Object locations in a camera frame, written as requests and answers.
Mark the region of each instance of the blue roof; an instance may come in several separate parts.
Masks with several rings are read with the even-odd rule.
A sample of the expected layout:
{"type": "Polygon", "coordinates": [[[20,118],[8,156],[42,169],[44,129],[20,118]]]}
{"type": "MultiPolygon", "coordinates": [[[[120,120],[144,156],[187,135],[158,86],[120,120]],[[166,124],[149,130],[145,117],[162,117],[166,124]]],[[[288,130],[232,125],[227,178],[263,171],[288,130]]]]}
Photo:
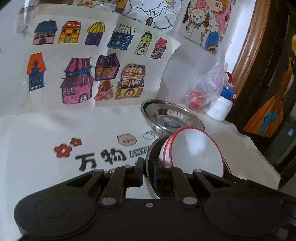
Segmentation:
{"type": "Polygon", "coordinates": [[[49,20],[42,23],[38,23],[34,33],[41,33],[45,31],[57,31],[57,24],[55,21],[49,20]]]}

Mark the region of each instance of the orange roof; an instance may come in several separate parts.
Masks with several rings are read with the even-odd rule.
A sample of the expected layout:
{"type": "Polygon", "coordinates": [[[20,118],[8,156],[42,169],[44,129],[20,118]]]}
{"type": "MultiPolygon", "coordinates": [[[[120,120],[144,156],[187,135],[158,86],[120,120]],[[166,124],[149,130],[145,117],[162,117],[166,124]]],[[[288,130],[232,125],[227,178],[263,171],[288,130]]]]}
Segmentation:
{"type": "Polygon", "coordinates": [[[38,73],[43,72],[46,70],[43,58],[42,58],[42,54],[41,53],[36,53],[36,54],[32,54],[30,56],[30,60],[28,63],[28,68],[27,68],[27,74],[31,74],[32,73],[32,69],[34,68],[34,63],[38,62],[37,64],[37,68],[38,68],[38,73]]]}
{"type": "Polygon", "coordinates": [[[68,21],[63,28],[78,28],[81,29],[81,22],[68,21]]]}

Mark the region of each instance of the plastic bag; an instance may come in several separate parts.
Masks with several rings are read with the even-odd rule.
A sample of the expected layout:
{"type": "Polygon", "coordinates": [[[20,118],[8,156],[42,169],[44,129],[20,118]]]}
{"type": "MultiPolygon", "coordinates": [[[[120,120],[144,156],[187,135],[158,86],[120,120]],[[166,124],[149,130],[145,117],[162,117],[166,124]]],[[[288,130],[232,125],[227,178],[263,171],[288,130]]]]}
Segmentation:
{"type": "Polygon", "coordinates": [[[207,112],[220,97],[225,76],[224,57],[219,56],[207,75],[198,78],[195,86],[191,86],[191,91],[186,95],[186,104],[190,109],[207,112]]]}

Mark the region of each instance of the white teddy bear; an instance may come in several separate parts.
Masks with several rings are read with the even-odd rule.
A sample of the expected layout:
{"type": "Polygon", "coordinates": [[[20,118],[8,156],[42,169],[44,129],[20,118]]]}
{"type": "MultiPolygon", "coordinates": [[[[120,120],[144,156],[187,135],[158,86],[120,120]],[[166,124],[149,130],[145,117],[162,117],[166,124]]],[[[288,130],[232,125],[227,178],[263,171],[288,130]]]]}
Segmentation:
{"type": "Polygon", "coordinates": [[[190,7],[188,12],[192,20],[192,23],[187,29],[188,33],[191,34],[190,39],[198,45],[202,45],[202,40],[205,36],[205,26],[203,23],[205,22],[207,11],[200,8],[194,9],[193,7],[190,7]]]}

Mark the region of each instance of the small orange house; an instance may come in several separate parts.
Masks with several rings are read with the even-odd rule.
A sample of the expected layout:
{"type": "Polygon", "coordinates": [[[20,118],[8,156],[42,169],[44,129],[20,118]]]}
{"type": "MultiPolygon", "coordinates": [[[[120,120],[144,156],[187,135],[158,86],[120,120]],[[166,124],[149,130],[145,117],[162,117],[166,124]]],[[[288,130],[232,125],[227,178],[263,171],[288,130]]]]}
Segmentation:
{"type": "Polygon", "coordinates": [[[59,37],[59,44],[71,43],[76,44],[80,35],[81,22],[68,21],[63,26],[59,37]]]}

